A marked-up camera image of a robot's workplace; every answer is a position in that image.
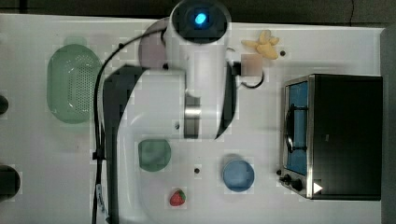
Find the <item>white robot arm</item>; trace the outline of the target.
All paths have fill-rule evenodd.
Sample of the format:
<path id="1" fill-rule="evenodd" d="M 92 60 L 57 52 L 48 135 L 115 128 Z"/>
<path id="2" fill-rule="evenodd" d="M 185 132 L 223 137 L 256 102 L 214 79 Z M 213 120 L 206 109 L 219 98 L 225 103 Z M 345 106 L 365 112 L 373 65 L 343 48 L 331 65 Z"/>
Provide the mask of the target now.
<path id="1" fill-rule="evenodd" d="M 171 195 L 193 199 L 193 148 L 233 120 L 231 16 L 217 0 L 182 0 L 140 40 L 139 63 L 102 87 L 110 224 L 163 224 Z"/>

